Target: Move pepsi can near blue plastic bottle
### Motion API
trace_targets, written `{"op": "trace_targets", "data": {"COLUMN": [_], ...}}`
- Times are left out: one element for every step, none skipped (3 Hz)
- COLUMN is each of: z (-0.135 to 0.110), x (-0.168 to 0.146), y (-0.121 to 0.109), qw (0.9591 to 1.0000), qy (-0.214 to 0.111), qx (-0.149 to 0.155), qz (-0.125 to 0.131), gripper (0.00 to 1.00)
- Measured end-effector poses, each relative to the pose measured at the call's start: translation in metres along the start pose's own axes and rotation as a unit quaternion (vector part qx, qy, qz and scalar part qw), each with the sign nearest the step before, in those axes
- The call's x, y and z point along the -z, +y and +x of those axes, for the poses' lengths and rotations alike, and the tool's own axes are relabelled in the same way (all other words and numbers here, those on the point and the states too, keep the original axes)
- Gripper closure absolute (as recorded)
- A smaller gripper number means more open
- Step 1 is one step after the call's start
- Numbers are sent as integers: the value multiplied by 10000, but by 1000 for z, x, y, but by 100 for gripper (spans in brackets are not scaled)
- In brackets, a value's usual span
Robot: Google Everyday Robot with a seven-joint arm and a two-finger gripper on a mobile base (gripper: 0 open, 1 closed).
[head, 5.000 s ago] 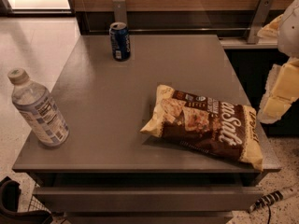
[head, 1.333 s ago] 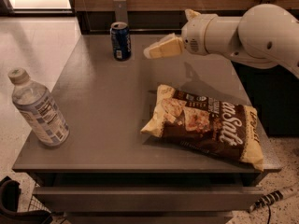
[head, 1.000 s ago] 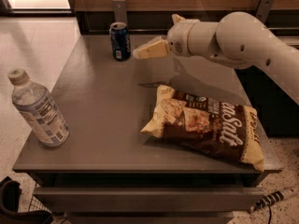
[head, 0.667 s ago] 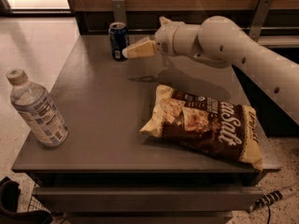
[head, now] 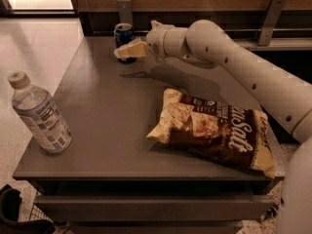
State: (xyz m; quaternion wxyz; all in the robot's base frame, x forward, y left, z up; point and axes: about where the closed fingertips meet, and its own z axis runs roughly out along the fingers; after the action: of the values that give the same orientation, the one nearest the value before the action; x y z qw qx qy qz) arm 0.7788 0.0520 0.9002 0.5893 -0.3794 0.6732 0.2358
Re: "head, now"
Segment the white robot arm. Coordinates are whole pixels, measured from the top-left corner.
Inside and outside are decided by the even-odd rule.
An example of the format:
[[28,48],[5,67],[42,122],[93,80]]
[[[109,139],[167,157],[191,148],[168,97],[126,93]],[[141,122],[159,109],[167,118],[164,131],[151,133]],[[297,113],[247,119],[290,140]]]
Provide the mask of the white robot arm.
[[240,47],[210,20],[187,28],[156,20],[151,25],[144,41],[133,40],[114,55],[211,61],[229,72],[300,143],[284,179],[276,234],[312,234],[312,85]]

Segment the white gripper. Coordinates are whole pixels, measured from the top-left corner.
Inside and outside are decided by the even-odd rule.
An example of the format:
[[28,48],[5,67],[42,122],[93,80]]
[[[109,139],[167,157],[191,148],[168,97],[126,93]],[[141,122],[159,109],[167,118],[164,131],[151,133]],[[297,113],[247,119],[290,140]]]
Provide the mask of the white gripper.
[[163,58],[166,55],[164,48],[165,36],[174,26],[172,24],[162,24],[157,20],[153,20],[151,26],[151,30],[146,34],[146,43],[141,40],[131,41],[115,49],[115,57],[117,59],[143,58],[148,55],[149,51],[155,57]]

